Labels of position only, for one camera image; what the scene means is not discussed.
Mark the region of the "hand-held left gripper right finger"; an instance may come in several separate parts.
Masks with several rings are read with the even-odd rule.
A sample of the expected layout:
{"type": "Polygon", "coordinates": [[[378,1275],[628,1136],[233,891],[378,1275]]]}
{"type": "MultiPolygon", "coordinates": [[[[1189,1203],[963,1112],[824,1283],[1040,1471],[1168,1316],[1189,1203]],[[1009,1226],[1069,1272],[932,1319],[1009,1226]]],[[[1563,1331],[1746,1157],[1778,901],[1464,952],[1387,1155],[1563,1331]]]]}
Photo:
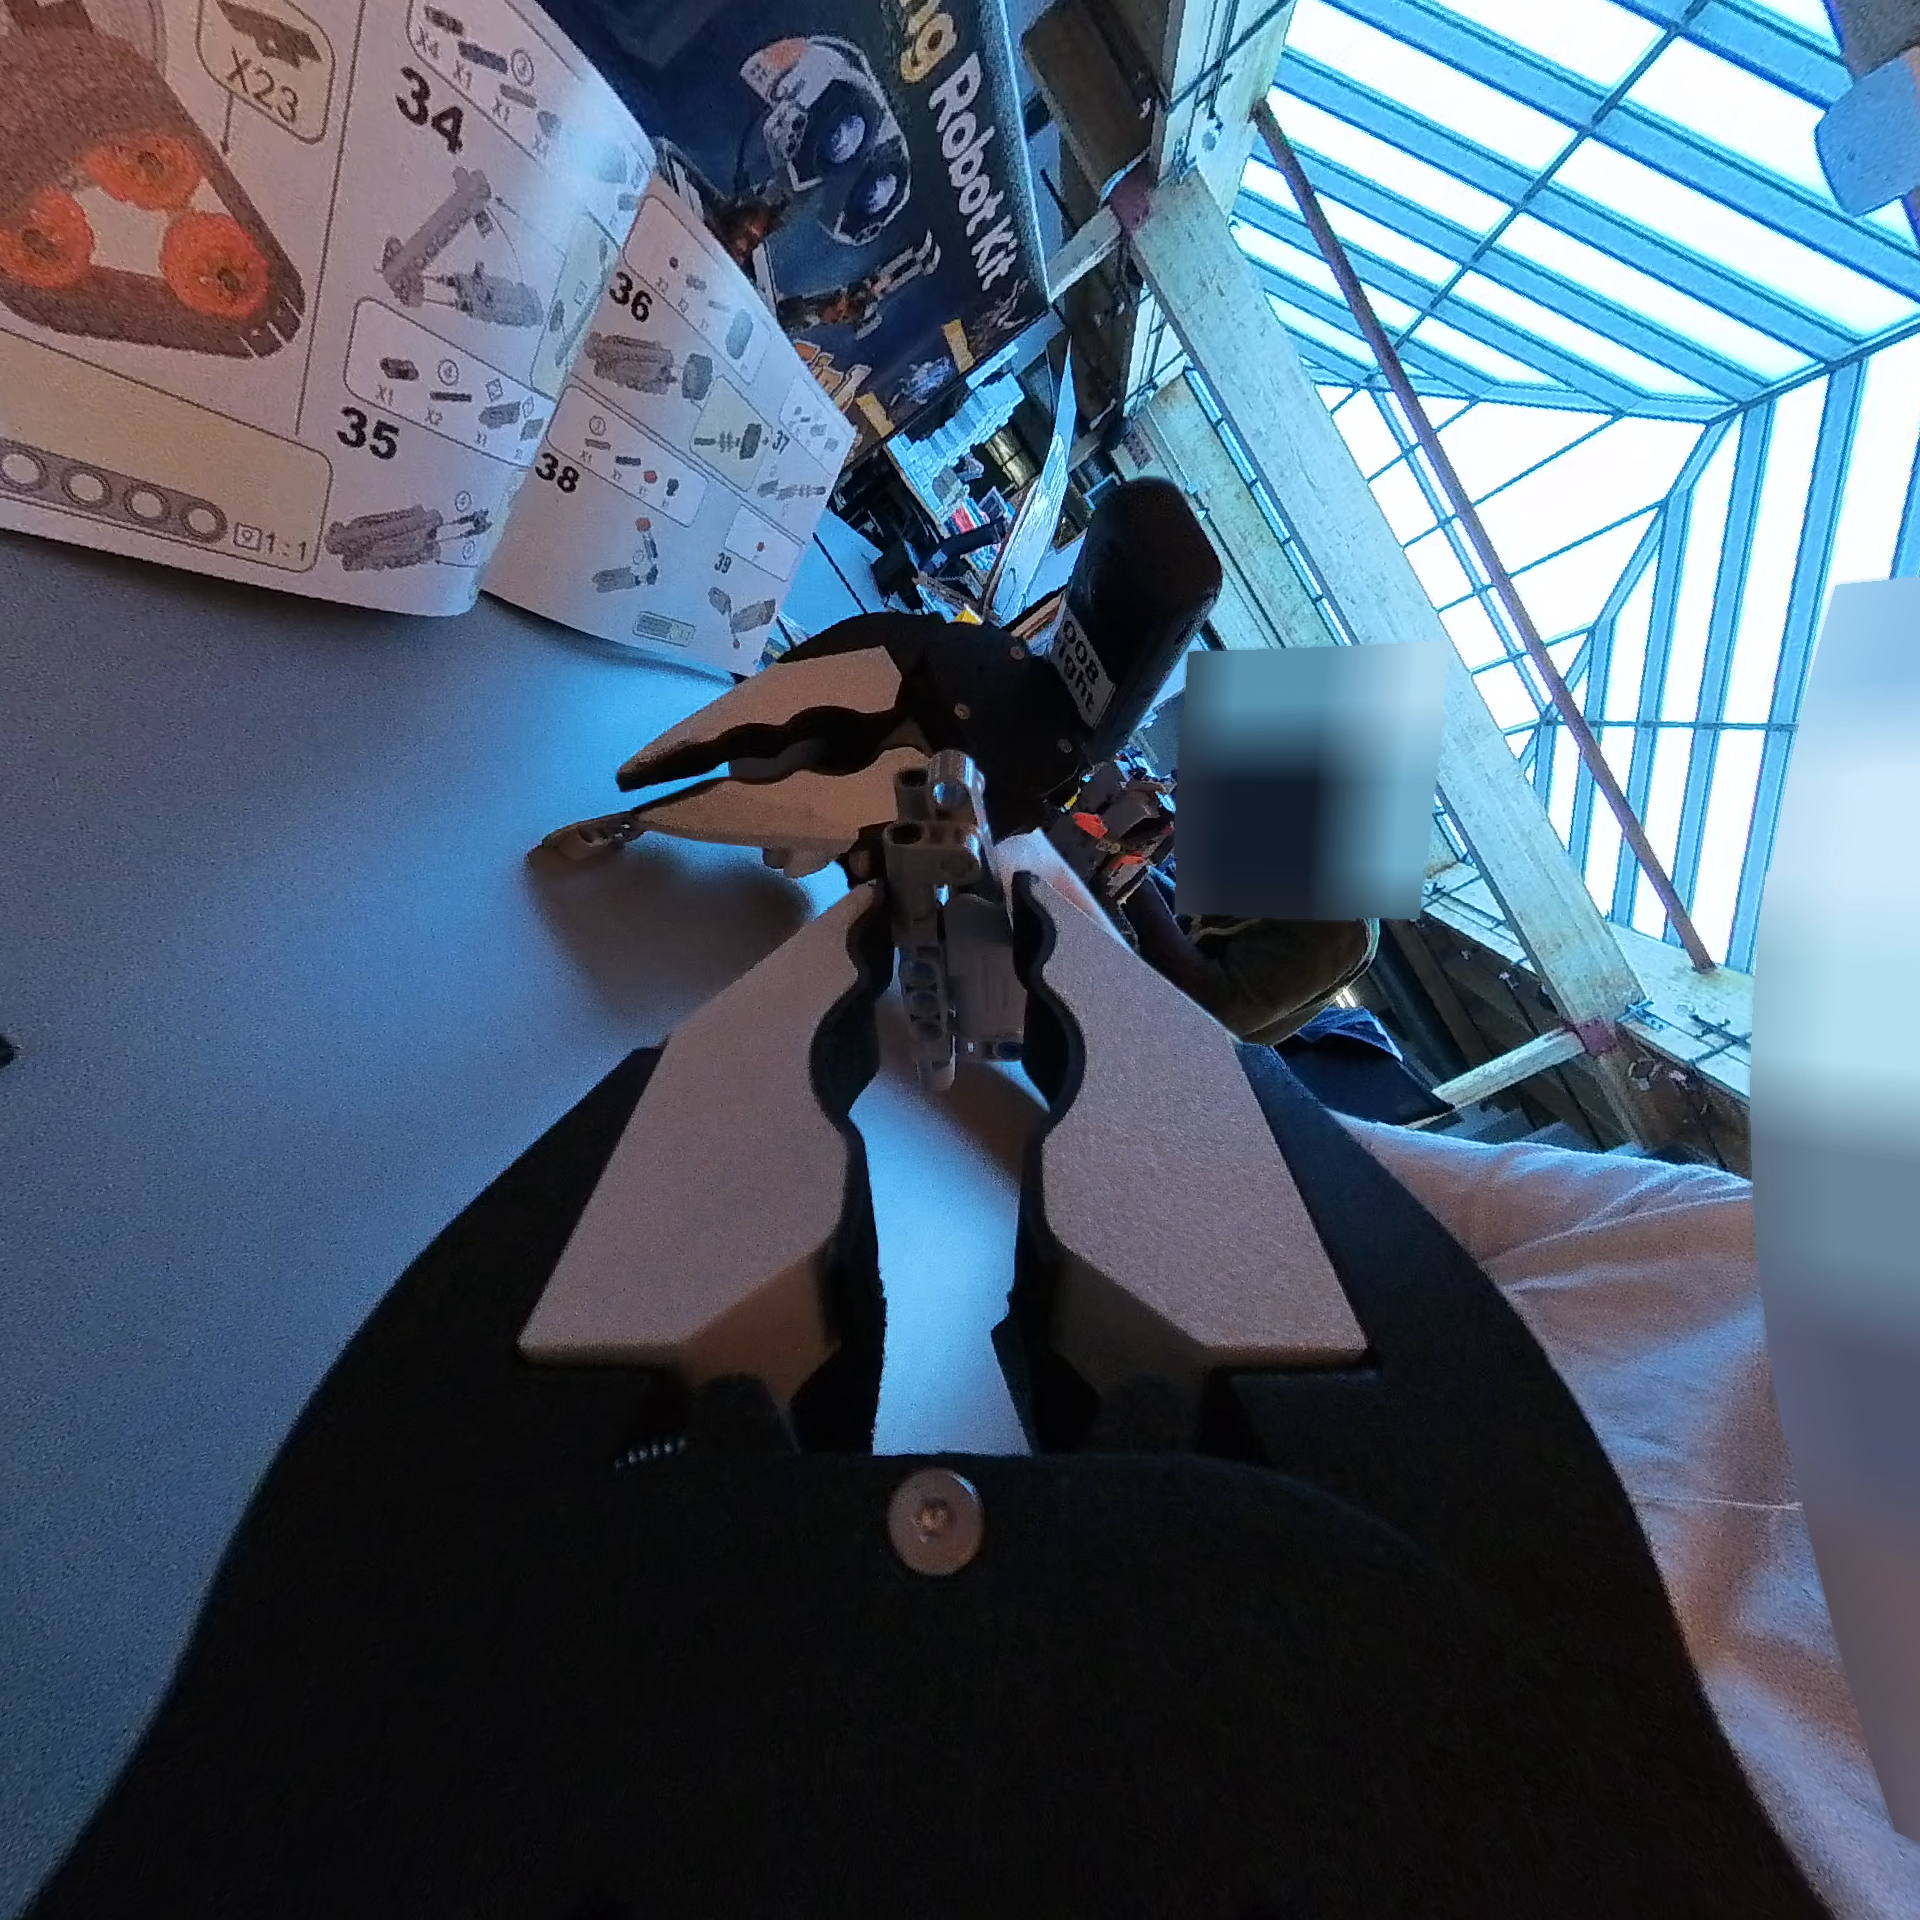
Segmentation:
{"type": "Polygon", "coordinates": [[[995,1349],[1029,1443],[1079,1448],[1144,1400],[1186,1447],[1224,1375],[1365,1363],[1233,1036],[1040,876],[1012,914],[1047,1112],[995,1349]]]}

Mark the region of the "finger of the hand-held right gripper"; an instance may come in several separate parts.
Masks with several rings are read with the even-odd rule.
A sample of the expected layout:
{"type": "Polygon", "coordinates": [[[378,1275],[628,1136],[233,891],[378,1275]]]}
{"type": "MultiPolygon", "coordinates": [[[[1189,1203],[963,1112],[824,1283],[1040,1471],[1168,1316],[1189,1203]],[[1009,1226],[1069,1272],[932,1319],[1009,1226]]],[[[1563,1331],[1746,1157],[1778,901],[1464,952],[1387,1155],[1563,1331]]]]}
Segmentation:
{"type": "Polygon", "coordinates": [[[818,874],[853,851],[867,829],[896,819],[904,752],[884,752],[851,774],[792,772],[773,782],[717,778],[636,807],[628,834],[663,831],[687,842],[759,847],[788,877],[818,874]]]}
{"type": "Polygon", "coordinates": [[[778,784],[796,774],[857,774],[890,752],[932,755],[904,707],[904,669],[882,646],[803,655],[737,684],[626,758],[619,788],[640,794],[688,778],[778,784]]]}

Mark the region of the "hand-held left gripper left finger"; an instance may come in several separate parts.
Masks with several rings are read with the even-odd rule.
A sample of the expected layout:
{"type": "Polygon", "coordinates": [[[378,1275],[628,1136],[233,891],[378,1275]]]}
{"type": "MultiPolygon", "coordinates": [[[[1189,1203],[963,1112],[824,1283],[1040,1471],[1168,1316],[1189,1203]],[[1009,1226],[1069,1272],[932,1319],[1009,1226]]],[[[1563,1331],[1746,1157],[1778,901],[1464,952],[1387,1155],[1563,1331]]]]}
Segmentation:
{"type": "Polygon", "coordinates": [[[880,886],[857,884],[675,1030],[524,1358],[752,1375],[804,1444],[874,1439],[884,1307],[851,1109],[887,965],[880,886]]]}

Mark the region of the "grey toy brick assembly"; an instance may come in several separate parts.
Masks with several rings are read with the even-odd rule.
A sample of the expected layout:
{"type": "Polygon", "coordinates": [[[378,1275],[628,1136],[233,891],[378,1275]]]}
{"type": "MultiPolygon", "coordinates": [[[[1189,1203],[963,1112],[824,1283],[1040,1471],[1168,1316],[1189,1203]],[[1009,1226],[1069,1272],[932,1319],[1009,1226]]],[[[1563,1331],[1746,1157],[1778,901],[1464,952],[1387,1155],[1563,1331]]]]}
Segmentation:
{"type": "Polygon", "coordinates": [[[936,752],[896,774],[896,821],[880,851],[920,1080],[948,1090],[961,1055],[1020,1060],[1024,983],[984,779],[968,755],[936,752]]]}

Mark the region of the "grey desk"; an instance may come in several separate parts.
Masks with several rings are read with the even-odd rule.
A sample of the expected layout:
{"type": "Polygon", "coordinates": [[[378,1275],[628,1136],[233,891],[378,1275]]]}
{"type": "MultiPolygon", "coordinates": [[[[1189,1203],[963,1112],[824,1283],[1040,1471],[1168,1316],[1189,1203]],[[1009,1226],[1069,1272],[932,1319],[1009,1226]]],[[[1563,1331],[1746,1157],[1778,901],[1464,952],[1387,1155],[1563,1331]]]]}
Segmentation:
{"type": "Polygon", "coordinates": [[[857,884],[643,831],[704,709],[512,618],[4,562],[4,1915],[1090,1915],[1093,1458],[1018,1435],[1044,1107],[920,1090],[869,1444],[539,1363],[660,1048],[857,884]]]}

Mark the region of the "person's white shirt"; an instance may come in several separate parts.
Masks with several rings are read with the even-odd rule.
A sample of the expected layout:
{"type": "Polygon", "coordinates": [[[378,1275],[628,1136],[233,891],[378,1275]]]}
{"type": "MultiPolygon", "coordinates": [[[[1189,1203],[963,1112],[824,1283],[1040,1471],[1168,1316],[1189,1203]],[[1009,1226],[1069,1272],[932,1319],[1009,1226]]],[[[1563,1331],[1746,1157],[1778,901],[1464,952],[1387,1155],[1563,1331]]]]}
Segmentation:
{"type": "Polygon", "coordinates": [[[1773,1398],[1748,1181],[1536,1143],[1352,1133],[1519,1307],[1640,1509],[1690,1658],[1835,1915],[1915,1915],[1773,1398]]]}

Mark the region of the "blue robot kit box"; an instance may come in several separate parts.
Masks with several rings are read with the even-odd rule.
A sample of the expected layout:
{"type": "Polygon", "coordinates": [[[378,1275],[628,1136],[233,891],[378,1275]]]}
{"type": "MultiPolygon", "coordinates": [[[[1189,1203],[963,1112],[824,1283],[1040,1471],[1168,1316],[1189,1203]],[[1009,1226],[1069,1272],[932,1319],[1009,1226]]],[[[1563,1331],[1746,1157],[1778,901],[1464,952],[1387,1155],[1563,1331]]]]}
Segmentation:
{"type": "Polygon", "coordinates": [[[856,429],[1049,302],[1004,4],[554,3],[856,429]]]}

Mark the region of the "open instruction booklet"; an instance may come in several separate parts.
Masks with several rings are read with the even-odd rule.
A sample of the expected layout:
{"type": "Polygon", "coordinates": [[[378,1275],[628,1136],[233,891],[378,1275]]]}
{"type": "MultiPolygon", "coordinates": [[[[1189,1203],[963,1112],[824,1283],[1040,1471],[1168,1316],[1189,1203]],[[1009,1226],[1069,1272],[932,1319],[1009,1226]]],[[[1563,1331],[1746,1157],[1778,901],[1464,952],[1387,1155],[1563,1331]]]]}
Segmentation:
{"type": "Polygon", "coordinates": [[[784,648],[851,429],[537,4],[4,4],[4,527],[784,648]]]}

